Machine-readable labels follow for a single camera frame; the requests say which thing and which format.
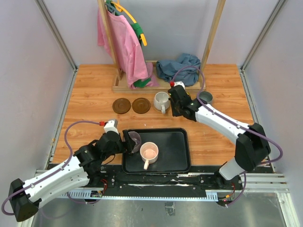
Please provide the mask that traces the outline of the purple glass cup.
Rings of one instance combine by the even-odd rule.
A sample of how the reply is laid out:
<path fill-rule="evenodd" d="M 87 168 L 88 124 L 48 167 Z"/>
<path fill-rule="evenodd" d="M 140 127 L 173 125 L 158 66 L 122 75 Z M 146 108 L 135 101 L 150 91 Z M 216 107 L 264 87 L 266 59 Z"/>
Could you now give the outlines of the purple glass cup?
<path fill-rule="evenodd" d="M 135 131 L 129 131 L 128 134 L 129 134 L 130 138 L 135 142 L 135 146 L 131 153 L 136 153 L 140 150 L 141 145 L 142 145 L 141 137 L 140 137 L 139 133 L 137 133 Z"/>

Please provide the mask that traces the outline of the white ceramic mug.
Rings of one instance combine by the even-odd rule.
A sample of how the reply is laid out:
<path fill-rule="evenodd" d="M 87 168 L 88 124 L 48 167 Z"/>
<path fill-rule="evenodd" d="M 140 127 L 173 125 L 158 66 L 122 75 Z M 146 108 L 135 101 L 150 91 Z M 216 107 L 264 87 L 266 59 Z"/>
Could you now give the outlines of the white ceramic mug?
<path fill-rule="evenodd" d="M 155 110 L 165 114 L 170 106 L 169 95 L 166 92 L 158 92 L 153 101 Z"/>

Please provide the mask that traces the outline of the pink ceramic mug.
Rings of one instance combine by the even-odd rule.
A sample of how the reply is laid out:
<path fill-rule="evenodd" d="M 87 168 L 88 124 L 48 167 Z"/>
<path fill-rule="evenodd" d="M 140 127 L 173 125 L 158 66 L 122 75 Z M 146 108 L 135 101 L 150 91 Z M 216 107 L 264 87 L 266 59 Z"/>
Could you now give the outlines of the pink ceramic mug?
<path fill-rule="evenodd" d="M 147 170 L 149 165 L 155 163 L 158 159 L 159 148 L 153 142 L 146 142 L 140 148 L 140 156 L 144 162 L 143 169 Z"/>

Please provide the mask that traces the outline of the grey ceramic mug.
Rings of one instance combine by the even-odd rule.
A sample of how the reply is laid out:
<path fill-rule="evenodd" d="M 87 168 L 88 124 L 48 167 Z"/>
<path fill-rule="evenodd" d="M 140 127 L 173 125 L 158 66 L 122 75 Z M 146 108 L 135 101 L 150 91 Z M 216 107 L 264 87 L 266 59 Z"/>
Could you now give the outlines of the grey ceramic mug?
<path fill-rule="evenodd" d="M 207 92 L 207 91 L 202 91 L 200 94 L 199 94 L 199 98 L 202 100 L 202 101 L 205 101 L 207 104 L 211 104 L 212 101 L 213 101 L 213 96 L 210 92 Z"/>

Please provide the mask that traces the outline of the brown wooden coaster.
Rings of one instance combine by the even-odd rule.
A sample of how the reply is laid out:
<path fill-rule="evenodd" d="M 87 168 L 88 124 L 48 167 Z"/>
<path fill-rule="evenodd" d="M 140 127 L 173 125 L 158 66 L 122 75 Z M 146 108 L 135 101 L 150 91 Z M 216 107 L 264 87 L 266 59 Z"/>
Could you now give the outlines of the brown wooden coaster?
<path fill-rule="evenodd" d="M 133 101 L 132 103 L 132 109 L 137 114 L 145 114 L 150 110 L 151 103 L 148 99 L 140 97 Z"/>
<path fill-rule="evenodd" d="M 131 109 L 131 102 L 126 98 L 119 98 L 113 102 L 112 108 L 117 114 L 125 114 Z"/>

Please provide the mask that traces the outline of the woven rattan coaster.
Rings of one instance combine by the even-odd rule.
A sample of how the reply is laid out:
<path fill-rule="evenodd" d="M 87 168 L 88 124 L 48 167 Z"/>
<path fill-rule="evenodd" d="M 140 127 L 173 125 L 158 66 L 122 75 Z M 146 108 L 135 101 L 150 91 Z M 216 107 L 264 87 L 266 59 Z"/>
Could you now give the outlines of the woven rattan coaster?
<path fill-rule="evenodd" d="M 155 106 L 154 105 L 153 108 L 158 113 L 166 114 L 168 112 L 168 110 L 170 109 L 170 106 L 164 106 L 164 105 Z"/>

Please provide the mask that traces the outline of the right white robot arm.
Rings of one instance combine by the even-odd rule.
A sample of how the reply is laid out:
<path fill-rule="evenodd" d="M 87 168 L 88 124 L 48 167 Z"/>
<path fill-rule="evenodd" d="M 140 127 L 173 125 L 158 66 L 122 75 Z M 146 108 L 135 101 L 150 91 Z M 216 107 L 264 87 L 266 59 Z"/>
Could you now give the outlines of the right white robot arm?
<path fill-rule="evenodd" d="M 226 189 L 241 173 L 254 170 L 270 154 L 271 149 L 260 124 L 248 125 L 217 111 L 205 101 L 191 99 L 181 85 L 171 87 L 168 94 L 173 116 L 205 124 L 235 145 L 234 157 L 214 174 L 214 183 L 219 189 Z"/>

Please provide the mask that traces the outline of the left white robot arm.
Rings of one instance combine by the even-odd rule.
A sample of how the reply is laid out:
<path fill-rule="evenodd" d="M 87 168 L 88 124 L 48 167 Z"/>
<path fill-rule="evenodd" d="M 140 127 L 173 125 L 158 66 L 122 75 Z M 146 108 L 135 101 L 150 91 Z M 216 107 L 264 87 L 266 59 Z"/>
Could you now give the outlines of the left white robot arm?
<path fill-rule="evenodd" d="M 135 145 L 126 130 L 122 136 L 108 131 L 43 174 L 25 181 L 15 179 L 10 183 L 8 195 L 12 215 L 17 222 L 25 221 L 66 192 L 86 185 L 98 186 L 102 163 L 115 154 L 132 152 Z"/>

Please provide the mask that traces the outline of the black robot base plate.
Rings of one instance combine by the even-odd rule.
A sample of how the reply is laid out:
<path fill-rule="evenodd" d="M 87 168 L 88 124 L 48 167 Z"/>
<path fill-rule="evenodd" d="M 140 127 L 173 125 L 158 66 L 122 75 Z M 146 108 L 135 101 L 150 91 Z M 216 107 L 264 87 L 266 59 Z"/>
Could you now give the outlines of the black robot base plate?
<path fill-rule="evenodd" d="M 105 187 L 106 197 L 138 199 L 203 198 L 208 190 L 232 196 L 243 189 L 239 175 L 220 188 L 214 180 L 216 170 L 216 166 L 192 166 L 185 173 L 127 174 L 121 165 L 106 165 L 84 187 L 95 191 Z"/>

